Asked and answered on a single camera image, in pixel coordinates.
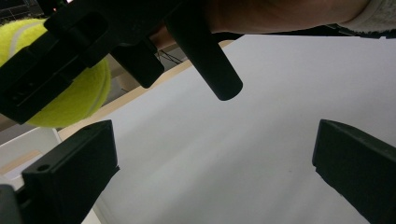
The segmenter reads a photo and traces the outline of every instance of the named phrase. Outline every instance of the white surface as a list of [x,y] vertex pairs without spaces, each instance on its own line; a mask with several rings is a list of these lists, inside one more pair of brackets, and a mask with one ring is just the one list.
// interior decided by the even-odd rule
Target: white surface
[[368,223],[311,159],[320,119],[396,146],[396,42],[245,36],[245,83],[216,99],[194,68],[112,119],[121,170],[97,203],[111,224]]

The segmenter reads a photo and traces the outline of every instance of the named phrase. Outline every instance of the hand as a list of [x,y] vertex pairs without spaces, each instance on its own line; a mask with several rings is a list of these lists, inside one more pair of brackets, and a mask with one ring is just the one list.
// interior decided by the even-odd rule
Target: hand
[[[350,21],[370,0],[201,0],[212,33],[269,34]],[[164,25],[151,36],[158,49],[175,43]]]

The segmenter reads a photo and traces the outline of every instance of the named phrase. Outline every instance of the tennis ball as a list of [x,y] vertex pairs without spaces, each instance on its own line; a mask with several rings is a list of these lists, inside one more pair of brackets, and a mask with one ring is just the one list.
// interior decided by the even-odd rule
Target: tennis ball
[[[0,66],[43,35],[47,31],[43,23],[44,20],[30,19],[0,27]],[[105,102],[110,81],[108,64],[102,60],[93,68],[84,70],[64,92],[27,123],[60,128],[91,116]]]

